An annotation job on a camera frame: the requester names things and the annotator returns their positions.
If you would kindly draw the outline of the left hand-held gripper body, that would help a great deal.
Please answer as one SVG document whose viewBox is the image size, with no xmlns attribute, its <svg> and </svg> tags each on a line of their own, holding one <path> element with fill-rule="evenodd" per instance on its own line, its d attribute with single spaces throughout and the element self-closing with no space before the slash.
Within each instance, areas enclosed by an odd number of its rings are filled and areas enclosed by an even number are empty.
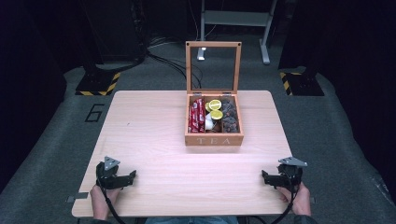
<svg viewBox="0 0 396 224">
<path fill-rule="evenodd" d="M 123 188 L 122 178 L 117 176 L 120 162 L 105 156 L 96 166 L 96 184 L 104 189 Z"/>
</svg>

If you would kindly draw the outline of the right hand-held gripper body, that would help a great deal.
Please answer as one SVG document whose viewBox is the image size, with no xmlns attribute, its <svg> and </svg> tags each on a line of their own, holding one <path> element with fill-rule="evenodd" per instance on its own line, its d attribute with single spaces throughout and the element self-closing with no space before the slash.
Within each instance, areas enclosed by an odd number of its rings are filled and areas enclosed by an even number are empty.
<svg viewBox="0 0 396 224">
<path fill-rule="evenodd" d="M 286 178 L 283 188 L 297 190 L 302 182 L 303 168 L 307 166 L 307 162 L 294 157 L 287 157 L 278 161 L 280 164 L 277 170 Z"/>
</svg>

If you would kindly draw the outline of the person's left hand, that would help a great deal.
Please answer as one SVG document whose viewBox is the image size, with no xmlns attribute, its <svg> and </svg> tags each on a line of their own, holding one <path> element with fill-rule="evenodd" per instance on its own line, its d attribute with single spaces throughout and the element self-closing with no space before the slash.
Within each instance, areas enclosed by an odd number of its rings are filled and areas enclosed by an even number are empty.
<svg viewBox="0 0 396 224">
<path fill-rule="evenodd" d="M 120 189 L 107 189 L 106 196 L 115 204 L 120 194 Z M 92 199 L 93 218 L 97 220 L 107 221 L 110 209 L 106 203 L 106 198 L 99 186 L 94 185 L 90 191 Z"/>
</svg>

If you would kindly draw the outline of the person's right hand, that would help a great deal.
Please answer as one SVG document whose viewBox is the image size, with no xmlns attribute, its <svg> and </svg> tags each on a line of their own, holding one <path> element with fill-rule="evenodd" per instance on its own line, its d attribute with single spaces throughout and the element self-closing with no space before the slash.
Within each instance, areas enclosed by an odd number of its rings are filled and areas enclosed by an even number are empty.
<svg viewBox="0 0 396 224">
<path fill-rule="evenodd" d="M 284 203 L 291 202 L 291 192 L 289 190 L 282 187 L 277 187 L 276 189 L 282 194 L 280 199 Z M 293 201 L 292 211 L 295 215 L 300 215 L 300 216 L 312 215 L 311 205 L 310 205 L 310 191 L 305 186 L 304 183 L 301 183 L 299 185 L 299 190 Z"/>
</svg>

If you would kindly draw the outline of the wooden tea box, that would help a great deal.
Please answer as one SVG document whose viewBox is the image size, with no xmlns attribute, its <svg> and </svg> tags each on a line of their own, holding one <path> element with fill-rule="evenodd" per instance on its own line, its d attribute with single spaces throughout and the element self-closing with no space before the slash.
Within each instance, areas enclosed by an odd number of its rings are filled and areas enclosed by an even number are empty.
<svg viewBox="0 0 396 224">
<path fill-rule="evenodd" d="M 240 146 L 244 139 L 237 91 L 241 48 L 240 42 L 231 41 L 188 41 L 186 46 L 187 109 L 185 122 L 185 144 L 187 146 Z M 201 49 L 215 54 L 217 65 L 198 64 L 193 56 Z M 212 130 L 203 133 L 189 132 L 189 111 L 192 102 L 202 98 L 205 103 L 228 99 L 236 106 L 238 133 L 223 131 L 222 119 L 213 120 Z"/>
</svg>

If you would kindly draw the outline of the pile of dark tea packets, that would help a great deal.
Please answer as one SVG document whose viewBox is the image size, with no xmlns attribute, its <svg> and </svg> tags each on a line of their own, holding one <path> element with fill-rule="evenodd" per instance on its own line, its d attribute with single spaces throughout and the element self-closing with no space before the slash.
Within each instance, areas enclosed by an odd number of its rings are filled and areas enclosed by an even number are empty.
<svg viewBox="0 0 396 224">
<path fill-rule="evenodd" d="M 223 113 L 223 131 L 226 133 L 238 133 L 238 119 L 236 106 L 231 100 L 223 99 L 221 111 Z"/>
</svg>

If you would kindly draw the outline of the bundle of red packets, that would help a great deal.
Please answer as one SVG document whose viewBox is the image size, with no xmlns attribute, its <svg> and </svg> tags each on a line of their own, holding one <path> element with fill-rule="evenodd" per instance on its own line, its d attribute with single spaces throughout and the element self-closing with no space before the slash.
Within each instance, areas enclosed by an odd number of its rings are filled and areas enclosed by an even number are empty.
<svg viewBox="0 0 396 224">
<path fill-rule="evenodd" d="M 205 131 L 205 104 L 202 98 L 194 100 L 189 111 L 189 132 L 203 133 Z"/>
</svg>

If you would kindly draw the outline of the black yellow striped stand base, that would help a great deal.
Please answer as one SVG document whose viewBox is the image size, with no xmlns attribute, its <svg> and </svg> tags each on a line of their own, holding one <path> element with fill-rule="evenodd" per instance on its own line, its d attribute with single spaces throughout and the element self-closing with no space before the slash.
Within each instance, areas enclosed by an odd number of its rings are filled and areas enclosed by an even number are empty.
<svg viewBox="0 0 396 224">
<path fill-rule="evenodd" d="M 76 87 L 75 95 L 109 95 L 114 91 L 119 78 L 120 72 L 99 71 L 85 74 Z"/>
<path fill-rule="evenodd" d="M 286 94 L 289 96 L 323 96 L 317 80 L 301 73 L 280 73 Z"/>
</svg>

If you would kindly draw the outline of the dark curtain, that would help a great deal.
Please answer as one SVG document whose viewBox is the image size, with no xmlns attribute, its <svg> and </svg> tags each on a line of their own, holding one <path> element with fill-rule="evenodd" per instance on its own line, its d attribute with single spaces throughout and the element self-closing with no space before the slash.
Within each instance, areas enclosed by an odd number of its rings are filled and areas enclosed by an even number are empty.
<svg viewBox="0 0 396 224">
<path fill-rule="evenodd" d="M 81 66 L 72 35 L 84 21 L 78 0 L 0 0 L 0 193 Z"/>
<path fill-rule="evenodd" d="M 298 0 L 279 68 L 325 76 L 396 204 L 396 0 Z"/>
</svg>

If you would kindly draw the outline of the grey metal table bracket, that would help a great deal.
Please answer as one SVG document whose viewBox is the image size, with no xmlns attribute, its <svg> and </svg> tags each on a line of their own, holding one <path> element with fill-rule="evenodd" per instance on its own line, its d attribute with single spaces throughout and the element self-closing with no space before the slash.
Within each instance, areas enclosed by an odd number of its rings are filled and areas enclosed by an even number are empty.
<svg viewBox="0 0 396 224">
<path fill-rule="evenodd" d="M 67 203 L 73 203 L 77 199 L 87 199 L 88 198 L 88 192 L 78 192 L 74 195 L 70 195 L 66 198 Z"/>
</svg>

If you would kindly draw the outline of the white metal stand frame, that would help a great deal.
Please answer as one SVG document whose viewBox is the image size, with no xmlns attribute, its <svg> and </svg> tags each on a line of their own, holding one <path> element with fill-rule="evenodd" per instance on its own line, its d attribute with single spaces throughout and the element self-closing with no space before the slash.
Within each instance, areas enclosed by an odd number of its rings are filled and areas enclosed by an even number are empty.
<svg viewBox="0 0 396 224">
<path fill-rule="evenodd" d="M 263 27 L 264 33 L 259 40 L 262 62 L 270 63 L 267 39 L 270 34 L 273 18 L 275 16 L 277 0 L 270 0 L 271 6 L 268 12 L 238 12 L 223 10 L 208 10 L 205 8 L 205 0 L 201 0 L 201 19 L 199 41 L 205 41 L 205 27 L 209 25 L 235 25 Z"/>
</svg>

